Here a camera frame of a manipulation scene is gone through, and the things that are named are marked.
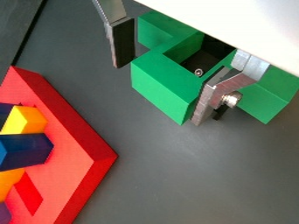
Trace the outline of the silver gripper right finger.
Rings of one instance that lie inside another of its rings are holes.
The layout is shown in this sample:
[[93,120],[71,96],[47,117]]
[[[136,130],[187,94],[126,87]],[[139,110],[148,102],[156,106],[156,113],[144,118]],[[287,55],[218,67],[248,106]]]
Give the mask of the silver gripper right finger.
[[243,97],[239,90],[255,84],[270,68],[270,63],[238,49],[230,62],[211,75],[200,91],[191,122],[199,126],[210,117],[219,120],[234,109]]

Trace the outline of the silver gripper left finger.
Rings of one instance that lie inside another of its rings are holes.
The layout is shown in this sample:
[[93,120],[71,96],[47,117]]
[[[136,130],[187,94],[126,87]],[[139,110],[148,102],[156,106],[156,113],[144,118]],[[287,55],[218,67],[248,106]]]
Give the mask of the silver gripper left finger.
[[113,67],[120,68],[136,57],[135,20],[127,15],[122,0],[92,0],[92,3],[104,23]]

